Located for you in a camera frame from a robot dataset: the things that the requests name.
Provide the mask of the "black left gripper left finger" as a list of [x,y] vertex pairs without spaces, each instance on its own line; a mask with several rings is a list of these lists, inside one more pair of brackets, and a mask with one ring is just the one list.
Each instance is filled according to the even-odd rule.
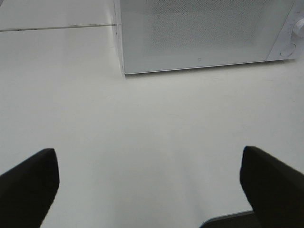
[[0,176],[0,226],[39,228],[59,188],[56,152],[43,149]]

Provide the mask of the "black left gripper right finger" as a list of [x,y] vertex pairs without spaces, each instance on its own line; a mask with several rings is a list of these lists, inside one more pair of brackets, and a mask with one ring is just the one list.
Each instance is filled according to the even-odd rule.
[[243,150],[240,184],[264,228],[304,226],[304,175],[255,147]]

